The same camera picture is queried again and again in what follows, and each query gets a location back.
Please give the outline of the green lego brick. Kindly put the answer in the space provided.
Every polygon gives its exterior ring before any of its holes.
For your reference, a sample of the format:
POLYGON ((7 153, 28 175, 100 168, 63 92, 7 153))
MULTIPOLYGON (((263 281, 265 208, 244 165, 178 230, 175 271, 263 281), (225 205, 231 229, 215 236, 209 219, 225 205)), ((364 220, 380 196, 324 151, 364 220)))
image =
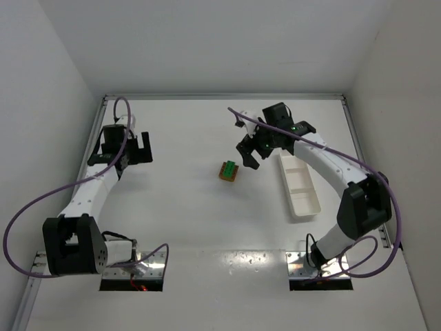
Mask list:
POLYGON ((222 175, 224 177, 233 177, 234 171, 235 171, 236 164, 233 161, 227 161, 225 162, 222 175))

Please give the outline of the orange lego plate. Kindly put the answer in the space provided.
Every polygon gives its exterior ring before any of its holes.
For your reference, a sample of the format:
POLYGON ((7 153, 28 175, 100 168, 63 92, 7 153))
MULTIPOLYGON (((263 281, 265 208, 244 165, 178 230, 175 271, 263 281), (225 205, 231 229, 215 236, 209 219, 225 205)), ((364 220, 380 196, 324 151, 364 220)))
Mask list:
POLYGON ((222 164, 218 177, 224 181, 234 182, 239 166, 234 161, 226 161, 222 164))

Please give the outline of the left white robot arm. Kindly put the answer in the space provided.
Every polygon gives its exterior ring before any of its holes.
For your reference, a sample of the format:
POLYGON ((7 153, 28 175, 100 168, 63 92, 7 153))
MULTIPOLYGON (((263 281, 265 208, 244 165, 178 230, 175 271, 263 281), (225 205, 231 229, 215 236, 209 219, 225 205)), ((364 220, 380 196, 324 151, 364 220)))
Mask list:
POLYGON ((88 159, 88 181, 79 186, 57 217, 43 224, 52 276, 101 274, 107 267, 133 262, 135 241, 126 237, 107 240, 97 222, 107 196, 126 167, 152 161, 148 132, 136 136, 123 124, 103 127, 88 159))

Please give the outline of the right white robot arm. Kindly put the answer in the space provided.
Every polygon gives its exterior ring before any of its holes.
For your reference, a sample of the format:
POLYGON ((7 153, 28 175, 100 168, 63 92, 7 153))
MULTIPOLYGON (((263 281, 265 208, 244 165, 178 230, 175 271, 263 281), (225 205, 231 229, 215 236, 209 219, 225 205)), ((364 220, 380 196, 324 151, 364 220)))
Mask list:
POLYGON ((320 271, 361 238, 392 217, 387 178, 361 161, 329 148, 306 121, 295 122, 284 103, 263 109, 262 117, 235 112, 235 125, 247 134, 236 146, 243 165, 254 170, 259 163, 252 153, 266 159, 280 148, 313 168, 340 197, 336 224, 325 236, 307 246, 305 265, 320 271))

